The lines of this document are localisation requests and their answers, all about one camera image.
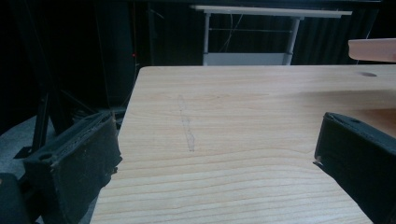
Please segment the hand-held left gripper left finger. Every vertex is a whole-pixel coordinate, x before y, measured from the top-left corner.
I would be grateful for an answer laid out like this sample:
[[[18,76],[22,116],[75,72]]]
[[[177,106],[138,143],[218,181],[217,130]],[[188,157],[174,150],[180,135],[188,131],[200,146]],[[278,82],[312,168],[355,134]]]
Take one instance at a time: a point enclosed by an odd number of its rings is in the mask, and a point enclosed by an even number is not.
[[[23,161],[42,195],[46,224],[78,224],[121,162],[116,122],[109,112],[88,116]]]

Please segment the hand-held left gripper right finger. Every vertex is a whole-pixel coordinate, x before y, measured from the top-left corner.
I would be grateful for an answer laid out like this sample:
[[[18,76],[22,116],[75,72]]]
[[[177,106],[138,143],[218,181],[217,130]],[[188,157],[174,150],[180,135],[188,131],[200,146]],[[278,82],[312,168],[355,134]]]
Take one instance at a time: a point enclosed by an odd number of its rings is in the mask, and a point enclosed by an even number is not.
[[[396,224],[396,138],[327,112],[314,158],[374,224]]]

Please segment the black metal stand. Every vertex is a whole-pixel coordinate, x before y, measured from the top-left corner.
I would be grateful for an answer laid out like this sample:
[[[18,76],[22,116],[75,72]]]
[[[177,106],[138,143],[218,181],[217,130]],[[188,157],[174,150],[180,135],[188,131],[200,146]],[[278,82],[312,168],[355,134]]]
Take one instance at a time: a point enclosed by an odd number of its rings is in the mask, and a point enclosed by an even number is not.
[[[30,147],[24,147],[16,155],[16,159],[27,158],[46,144],[49,120],[57,134],[76,127],[73,116],[66,107],[67,104],[76,106],[86,114],[78,121],[87,121],[90,117],[104,115],[105,119],[112,122],[116,131],[118,123],[112,111],[94,109],[70,91],[60,87],[59,80],[50,65],[50,54],[45,46],[43,35],[39,33],[35,11],[29,5],[28,0],[8,0],[8,2],[16,17],[21,39],[40,89],[33,143]]]

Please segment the pale pink flat object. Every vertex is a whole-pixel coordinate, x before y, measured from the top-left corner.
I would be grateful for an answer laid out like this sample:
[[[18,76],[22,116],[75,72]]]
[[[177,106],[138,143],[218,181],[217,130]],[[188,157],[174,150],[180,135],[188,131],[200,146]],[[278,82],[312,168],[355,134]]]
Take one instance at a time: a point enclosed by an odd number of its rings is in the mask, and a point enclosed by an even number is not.
[[[354,60],[396,63],[396,38],[352,39],[348,46]]]

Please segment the dark curtain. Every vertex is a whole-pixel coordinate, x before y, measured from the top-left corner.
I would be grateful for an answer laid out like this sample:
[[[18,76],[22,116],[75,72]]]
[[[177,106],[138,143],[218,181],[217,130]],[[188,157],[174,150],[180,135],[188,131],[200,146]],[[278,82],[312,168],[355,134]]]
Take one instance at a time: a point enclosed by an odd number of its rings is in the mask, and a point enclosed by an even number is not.
[[[351,11],[340,19],[300,21],[292,64],[350,63],[347,42],[396,37],[396,0],[94,0],[111,8],[131,33],[130,57],[141,65],[203,63],[205,13],[201,6],[270,7]],[[210,18],[210,52],[282,53],[291,18],[215,14]]]

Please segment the white metal-frame table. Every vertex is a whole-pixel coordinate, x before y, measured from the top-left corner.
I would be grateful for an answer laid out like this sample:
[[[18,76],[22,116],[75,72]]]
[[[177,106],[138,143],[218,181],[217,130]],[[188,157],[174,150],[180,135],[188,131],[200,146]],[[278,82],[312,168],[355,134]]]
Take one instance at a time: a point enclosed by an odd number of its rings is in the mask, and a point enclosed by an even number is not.
[[[298,34],[300,21],[305,18],[340,19],[350,16],[351,11],[315,10],[315,9],[292,9],[270,7],[227,7],[227,6],[201,6],[194,5],[193,9],[205,13],[204,52],[203,65],[291,65],[293,50]],[[212,15],[240,15],[240,16],[278,16],[291,18],[291,28],[287,31],[289,40],[286,51],[282,53],[234,53],[234,52],[210,52],[209,32],[214,31],[210,27]]]

